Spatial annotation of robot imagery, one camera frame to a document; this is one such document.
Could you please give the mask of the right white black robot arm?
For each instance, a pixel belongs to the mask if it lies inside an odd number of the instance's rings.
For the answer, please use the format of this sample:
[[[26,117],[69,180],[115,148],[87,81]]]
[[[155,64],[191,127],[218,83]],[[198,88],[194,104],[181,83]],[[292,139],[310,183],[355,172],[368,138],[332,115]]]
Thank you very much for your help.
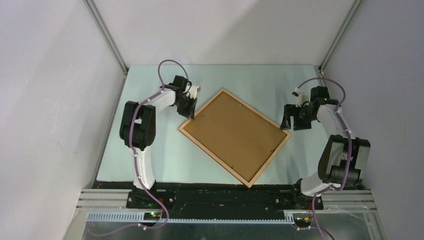
[[[296,102],[284,105],[280,130],[309,130],[312,122],[317,121],[327,135],[317,171],[299,179],[293,186],[295,192],[290,196],[291,204],[297,209],[304,209],[313,197],[361,184],[371,144],[352,131],[343,116],[340,102],[330,98],[327,87],[312,88],[309,99],[299,88],[295,88],[292,95]]]

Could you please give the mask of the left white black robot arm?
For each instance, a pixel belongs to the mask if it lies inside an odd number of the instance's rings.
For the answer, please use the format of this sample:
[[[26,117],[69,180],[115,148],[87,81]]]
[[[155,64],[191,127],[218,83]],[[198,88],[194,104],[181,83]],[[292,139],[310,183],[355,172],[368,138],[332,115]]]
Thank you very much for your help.
[[[150,190],[156,182],[151,145],[156,138],[157,114],[167,107],[176,107],[179,115],[194,120],[197,94],[200,91],[199,85],[193,84],[186,77],[176,75],[173,82],[163,85],[146,100],[127,101],[124,105],[119,137],[133,152],[133,185],[143,190],[138,201],[145,208],[153,208],[158,202],[158,194]]]

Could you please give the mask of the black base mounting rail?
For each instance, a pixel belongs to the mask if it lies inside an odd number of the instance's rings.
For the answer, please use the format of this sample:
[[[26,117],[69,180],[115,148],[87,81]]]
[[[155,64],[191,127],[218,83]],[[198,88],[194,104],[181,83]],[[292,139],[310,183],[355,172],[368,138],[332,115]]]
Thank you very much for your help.
[[[243,184],[156,182],[146,193],[132,187],[128,209],[166,207],[171,219],[285,220],[288,211],[323,210],[321,197],[303,195],[299,184]]]

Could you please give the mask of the aluminium extrusion frame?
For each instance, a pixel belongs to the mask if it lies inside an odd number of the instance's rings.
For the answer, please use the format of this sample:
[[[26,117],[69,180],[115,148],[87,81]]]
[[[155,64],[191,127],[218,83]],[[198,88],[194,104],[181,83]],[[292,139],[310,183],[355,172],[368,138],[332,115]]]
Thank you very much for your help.
[[[127,189],[83,189],[66,240],[384,240],[385,232],[369,190],[327,192],[313,215],[310,228],[295,227],[295,220],[310,213],[286,210],[275,220],[245,211],[244,218],[201,219],[172,217],[157,229],[148,219],[154,209],[128,209]]]

